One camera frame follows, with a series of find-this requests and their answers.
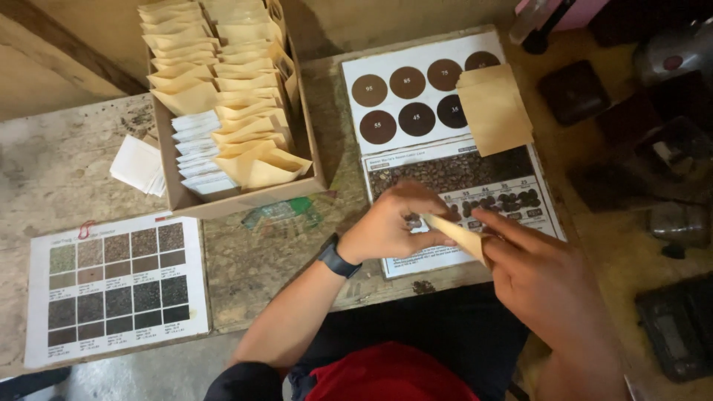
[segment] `person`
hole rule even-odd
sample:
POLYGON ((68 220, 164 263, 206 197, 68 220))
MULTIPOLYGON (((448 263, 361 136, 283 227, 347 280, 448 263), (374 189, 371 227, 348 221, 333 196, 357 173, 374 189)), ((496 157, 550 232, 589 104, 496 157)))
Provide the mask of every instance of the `person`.
MULTIPOLYGON (((412 233, 412 213, 457 219, 435 193, 402 182, 332 256, 357 267, 456 245, 437 230, 412 233)), ((288 374, 293 400, 502 400, 529 330, 552 349, 538 400, 628 400, 617 339, 579 252, 497 213, 472 213, 497 233, 483 242, 492 283, 328 314, 354 272, 334 268, 326 250, 255 319, 205 400, 281 400, 288 374)))

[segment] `hand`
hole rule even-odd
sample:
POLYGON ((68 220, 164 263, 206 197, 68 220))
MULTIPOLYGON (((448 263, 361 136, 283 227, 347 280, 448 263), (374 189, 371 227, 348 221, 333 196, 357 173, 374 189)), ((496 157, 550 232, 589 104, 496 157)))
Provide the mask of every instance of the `hand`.
POLYGON ((520 321, 567 359, 616 357, 597 283, 574 247, 497 213, 472 216, 504 238, 485 240, 483 252, 493 261, 498 299, 520 321))
POLYGON ((456 246, 440 231, 411 233, 405 218, 412 213, 453 217, 433 191, 416 181, 403 181, 382 193, 369 212, 342 236, 337 253, 358 265, 366 259, 406 258, 431 246, 456 246))

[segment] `red string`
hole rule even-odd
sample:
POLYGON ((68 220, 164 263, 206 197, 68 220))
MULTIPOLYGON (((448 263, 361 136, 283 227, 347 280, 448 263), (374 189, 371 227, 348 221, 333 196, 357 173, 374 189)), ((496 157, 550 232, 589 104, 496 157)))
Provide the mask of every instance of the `red string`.
POLYGON ((94 224, 96 224, 96 221, 94 220, 85 221, 84 224, 79 226, 79 236, 77 238, 80 240, 89 238, 89 228, 94 224))

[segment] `black watch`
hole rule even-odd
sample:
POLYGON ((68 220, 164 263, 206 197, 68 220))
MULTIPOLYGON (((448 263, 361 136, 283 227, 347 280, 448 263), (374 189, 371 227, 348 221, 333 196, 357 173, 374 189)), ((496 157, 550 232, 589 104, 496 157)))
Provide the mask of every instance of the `black watch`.
POLYGON ((361 263, 352 265, 342 259, 337 253, 337 243, 339 236, 337 233, 332 234, 322 246, 322 253, 319 254, 317 260, 324 262, 327 267, 338 275, 343 275, 346 278, 351 278, 361 268, 361 263))

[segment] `floor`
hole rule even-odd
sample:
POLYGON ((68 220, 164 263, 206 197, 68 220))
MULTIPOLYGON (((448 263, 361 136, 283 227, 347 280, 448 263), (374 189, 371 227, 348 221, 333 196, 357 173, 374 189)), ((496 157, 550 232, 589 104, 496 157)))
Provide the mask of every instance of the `floor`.
MULTIPOLYGON (((202 400, 243 332, 77 365, 62 384, 26 401, 202 400)), ((286 400, 292 394, 283 385, 286 400)))

